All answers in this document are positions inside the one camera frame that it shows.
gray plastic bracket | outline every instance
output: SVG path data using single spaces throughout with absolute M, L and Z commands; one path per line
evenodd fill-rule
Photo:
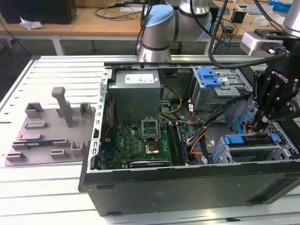
M 84 144 L 84 141 L 80 142 L 80 146 L 77 147 L 75 142 L 72 141 L 71 143 L 71 148 L 70 150 L 72 151 L 73 155 L 75 158 L 77 157 L 83 157 L 84 152 L 86 151 L 86 146 Z
M 79 111 L 80 111 L 81 117 L 93 116 L 93 111 L 92 111 L 92 108 L 91 108 L 89 102 L 80 103 Z
M 70 146 L 70 142 L 68 139 L 63 142 L 53 142 L 53 144 L 56 148 L 66 148 Z
M 8 153 L 6 159 L 9 162 L 24 161 L 26 156 L 22 152 Z
M 29 119 L 40 119 L 39 113 L 44 111 L 39 102 L 28 103 L 25 112 Z
M 11 147 L 14 150 L 28 150 L 28 146 L 26 144 L 12 144 Z
M 67 158 L 68 153 L 64 149 L 53 149 L 50 151 L 50 156 L 53 159 Z
M 47 123 L 45 121 L 28 122 L 24 126 L 24 128 L 26 130 L 29 130 L 29 129 L 41 129 L 41 128 L 46 128 L 46 127 L 47 127 Z
M 57 99 L 60 105 L 61 114 L 65 118 L 67 126 L 70 128 L 73 125 L 72 109 L 70 103 L 65 99 L 66 90 L 64 87 L 54 87 L 52 90 L 52 97 Z

circuit board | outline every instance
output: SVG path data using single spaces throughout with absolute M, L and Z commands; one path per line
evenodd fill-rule
M 167 129 L 169 124 L 160 125 L 160 139 L 154 140 L 148 138 L 143 140 L 142 126 L 118 126 L 116 148 L 113 152 L 107 151 L 104 153 L 105 161 L 110 165 L 115 163 L 117 168 L 122 167 L 122 162 L 133 161 L 168 161 L 170 165 L 172 162 L 172 150 L 170 149 L 170 140 L 168 139 Z M 184 124 L 178 125 L 182 141 L 185 143 L 189 138 L 188 127 Z

black cable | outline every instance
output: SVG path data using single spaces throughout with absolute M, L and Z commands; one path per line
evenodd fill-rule
M 142 5 L 142 13 L 141 13 L 141 27 L 143 26 L 143 20 L 144 20 L 144 13 L 145 13 L 145 8 L 146 8 L 146 0 L 144 0 L 144 3 Z
M 199 25 L 199 27 L 201 27 L 201 29 L 205 32 L 205 33 L 207 33 L 209 36 L 211 36 L 212 37 L 212 33 L 210 33 L 198 20 L 197 20 L 197 17 L 196 17 L 196 15 L 195 15 L 195 13 L 194 13 L 194 9 L 193 9 L 193 0 L 190 0 L 190 2 L 189 2 L 189 6 L 190 6 L 190 10 L 191 10 L 191 13 L 192 13 L 192 15 L 193 15 L 193 17 L 194 17 L 194 19 L 195 19 L 195 21 L 196 21 L 196 23 Z M 221 40 L 221 39 L 219 39 L 219 38 L 217 38 L 217 37 L 215 37 L 214 38 L 215 40 L 217 40 L 217 41 L 219 41 L 219 42 L 221 42 L 222 44 L 226 44 L 226 45 L 230 45 L 230 46 L 235 46 L 235 47 L 239 47 L 240 46 L 240 44 L 232 44 L 232 43 L 228 43 L 228 42 L 225 42 L 225 41 L 223 41 L 223 40 Z
M 235 35 L 237 35 L 237 33 L 239 32 L 239 28 L 233 23 L 233 22 L 231 22 L 230 20 L 227 20 L 227 19 L 224 19 L 224 18 L 222 18 L 222 20 L 225 20 L 225 21 L 227 21 L 227 22 L 229 22 L 229 23 L 231 23 L 234 27 L 235 27 L 235 30 L 236 30 L 236 32 L 235 33 L 233 33 L 233 34 L 227 34 L 228 36 L 235 36 Z
M 264 9 L 262 8 L 261 4 L 259 4 L 258 0 L 253 0 L 253 2 L 256 4 L 256 6 L 258 7 L 259 11 L 261 11 L 261 13 L 264 15 L 264 17 L 266 17 L 266 19 L 271 22 L 272 18 L 266 13 L 266 11 L 264 11 Z
M 249 66 L 260 65 L 260 64 L 264 64 L 264 63 L 267 63 L 267 62 L 270 62 L 270 61 L 283 59 L 283 58 L 286 57 L 287 52 L 282 52 L 282 53 L 280 53 L 278 55 L 275 55 L 275 56 L 267 57 L 267 58 L 260 59 L 260 60 L 249 61 L 249 62 L 242 62 L 242 63 L 235 63 L 235 64 L 222 64 L 222 63 L 217 62 L 215 60 L 213 54 L 212 54 L 212 50 L 213 50 L 212 48 L 213 48 L 214 41 L 216 39 L 218 27 L 220 26 L 221 19 L 224 15 L 227 3 L 228 3 L 228 0 L 224 0 L 224 4 L 222 6 L 220 16 L 217 20 L 217 23 L 216 23 L 216 26 L 215 26 L 214 31 L 212 33 L 212 37 L 211 37 L 211 41 L 210 41 L 208 56 L 210 58 L 210 61 L 214 64 L 214 66 L 216 66 L 218 68 L 241 68 L 241 67 L 249 67 Z
M 141 27 L 138 35 L 137 35 L 137 38 L 136 38 L 136 44 L 135 44 L 135 54 L 136 55 L 137 55 L 137 46 L 140 42 L 140 37 L 141 37 L 141 40 L 142 40 L 143 35 L 144 35 L 144 31 L 145 31 L 145 27 L 146 27 L 147 18 L 150 14 L 150 11 L 152 10 L 153 5 L 154 5 L 154 0 L 153 1 L 149 0 L 146 16 L 143 17 L 142 27 Z
M 12 35 L 12 33 L 9 32 L 8 29 L 6 29 L 6 27 L 4 26 L 4 24 L 2 23 L 1 20 L 0 20 L 0 23 L 1 23 L 2 27 L 6 30 L 6 32 L 7 32 L 14 40 L 16 40 L 16 41 L 19 43 L 19 45 L 25 50 L 25 52 L 27 52 L 28 55 L 32 56 L 32 55 L 30 54 L 30 52 L 29 52 L 29 51 L 21 44 L 21 42 L 19 42 L 19 40 L 16 39 L 16 38 Z
M 97 12 L 100 11 L 101 9 L 104 9 L 104 8 L 99 8 L 95 11 L 95 15 L 96 16 L 99 16 L 101 18 L 104 18 L 104 19 L 118 19 L 118 18 L 122 18 L 122 17 L 125 17 L 125 16 L 128 16 L 128 15 L 133 15 L 133 14 L 136 14 L 136 13 L 139 13 L 139 12 L 134 12 L 134 13 L 128 13 L 126 15 L 119 15 L 119 16 L 113 16 L 113 17 L 107 17 L 107 16 L 103 16 L 103 15 L 99 15 Z
M 176 50 L 179 50 L 179 49 L 181 49 L 181 48 L 183 47 L 182 43 L 180 43 L 179 41 L 175 41 L 175 42 L 177 42 L 177 43 L 178 43 L 179 47 L 178 47 L 178 48 L 176 48 L 176 49 L 172 49 L 172 48 L 170 48 L 170 50 L 176 51 Z
M 246 94 L 238 97 L 234 97 L 228 100 L 226 103 L 217 108 L 203 123 L 202 128 L 208 126 L 211 122 L 213 122 L 218 116 L 222 115 L 227 111 L 227 109 L 234 103 L 249 99 L 251 94 Z

metal workbench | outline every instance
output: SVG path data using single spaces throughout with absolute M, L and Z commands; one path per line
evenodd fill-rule
M 209 62 L 207 56 L 174 56 L 172 59 Z M 218 56 L 216 59 L 239 62 L 249 57 Z M 63 86 L 72 107 L 81 102 L 95 106 L 105 61 L 135 61 L 135 57 L 49 56 L 31 60 L 0 103 L 1 225 L 231 224 L 226 218 L 240 219 L 232 222 L 235 225 L 300 223 L 300 187 L 270 205 L 100 217 L 89 196 L 77 191 L 81 163 L 5 167 L 5 156 L 26 117 L 27 103 L 40 102 L 43 108 L 57 108 L 51 91 L 55 86 Z M 199 190 L 199 201 L 202 194 Z

wooden desk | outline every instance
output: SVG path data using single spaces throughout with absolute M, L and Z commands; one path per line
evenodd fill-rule
M 223 2 L 214 1 L 218 6 L 222 6 Z M 238 0 L 238 4 L 247 4 L 244 0 Z M 227 4 L 230 13 L 234 8 L 234 3 Z M 140 13 L 130 15 L 132 20 L 126 21 L 111 21 L 95 16 L 95 10 L 92 8 L 78 8 L 75 19 L 70 25 L 59 24 L 43 24 L 43 28 L 26 30 L 19 24 L 7 24 L 2 17 L 6 28 L 18 39 L 50 39 L 53 41 L 57 55 L 64 55 L 63 48 L 60 44 L 61 40 L 136 40 L 138 32 L 140 30 Z M 107 12 L 106 16 L 119 16 L 128 14 L 128 12 Z M 225 15 L 224 18 L 230 20 L 230 15 Z M 239 31 L 232 41 L 238 41 L 243 36 L 243 33 L 247 30 L 257 29 L 255 24 L 256 16 L 246 15 L 244 22 L 236 23 Z M 2 26 L 0 26 L 0 38 L 9 39 L 11 36 L 7 34 Z

